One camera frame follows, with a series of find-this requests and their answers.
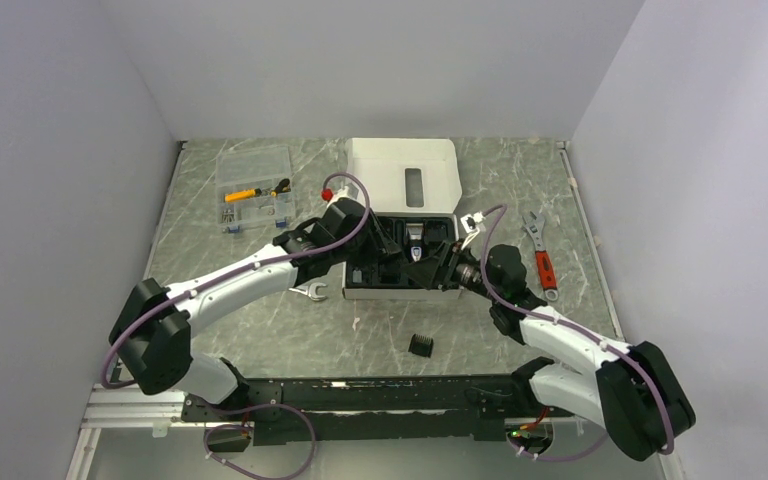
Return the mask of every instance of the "orange wire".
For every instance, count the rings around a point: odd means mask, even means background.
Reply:
[[[531,430],[532,428],[536,428],[537,425],[540,425],[540,422],[543,421],[544,418],[546,418],[546,415],[549,414],[549,407],[543,407],[543,410],[540,411],[540,415],[537,417],[537,420],[535,420],[532,423],[526,423],[524,425],[521,425],[519,427],[520,430]]]

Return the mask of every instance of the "marble surface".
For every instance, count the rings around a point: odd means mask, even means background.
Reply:
[[[554,141],[456,138],[463,214],[507,203],[492,239],[519,246],[528,284],[543,296],[531,239],[521,213],[546,216],[544,241],[555,267],[556,308],[573,320],[615,337],[581,218]],[[347,165],[345,139],[195,140],[185,144],[171,186],[149,276],[161,284],[191,279],[236,262],[270,242],[274,226],[225,234],[215,224],[213,175],[223,150],[290,147],[296,224],[319,215],[322,179]],[[478,248],[484,236],[473,248]],[[342,268],[322,279],[329,299],[313,303],[284,292],[257,300],[203,331],[193,347],[231,360],[248,377],[334,377],[510,373],[540,351],[501,336],[487,313],[489,301],[464,292],[451,302],[345,300]],[[430,359],[407,352],[411,335],[434,338]]]

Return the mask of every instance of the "white arm segment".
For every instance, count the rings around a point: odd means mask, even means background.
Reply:
[[[571,321],[552,307],[539,307],[534,311]],[[599,345],[581,333],[549,320],[527,316],[519,325],[527,345],[551,354],[572,369],[555,364],[538,370],[529,381],[537,401],[563,408],[604,427],[596,371],[603,362],[612,362],[618,357],[602,351]],[[590,331],[605,343],[628,353],[627,343]]]
[[[169,297],[174,297],[181,292],[191,290],[204,282],[222,275],[225,272],[239,268],[243,265],[253,262],[262,262],[267,258],[286,255],[287,252],[281,247],[266,245],[237,263],[222,267],[215,272],[208,273],[202,277],[188,280],[181,283],[168,285]],[[238,310],[258,298],[265,297],[272,293],[283,292],[295,285],[296,267],[287,262],[279,262],[249,270],[248,272],[215,285],[207,290],[200,292],[197,296],[182,300],[175,304],[178,310],[186,310],[190,313],[190,328],[192,337],[198,335],[213,322]]]
[[[281,247],[267,245],[257,253],[237,263],[220,268],[202,277],[168,286],[169,297],[222,275],[243,265],[267,258],[286,255]],[[213,322],[271,293],[283,292],[295,285],[298,271],[290,262],[279,262],[250,270],[226,282],[208,288],[193,298],[175,304],[179,311],[190,314],[190,336],[195,337]],[[193,358],[184,377],[175,388],[198,395],[210,403],[225,400],[237,388],[237,378],[221,360],[201,352],[191,352]]]

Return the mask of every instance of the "white wall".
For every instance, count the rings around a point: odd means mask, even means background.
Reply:
[[[643,0],[103,0],[178,139],[569,138]]]
[[[0,0],[0,479],[65,475],[174,152],[96,0]]]
[[[768,1],[648,0],[573,148],[620,321],[696,408],[688,478],[768,478]]]

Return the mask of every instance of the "red handled wrench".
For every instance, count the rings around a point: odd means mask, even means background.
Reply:
[[[528,215],[522,216],[522,221],[525,222],[522,229],[534,241],[540,285],[546,293],[546,300],[554,302],[558,299],[558,282],[555,280],[555,270],[552,268],[552,261],[549,260],[549,253],[546,252],[546,245],[543,244],[543,225],[546,223],[546,218],[540,213],[528,212]]]

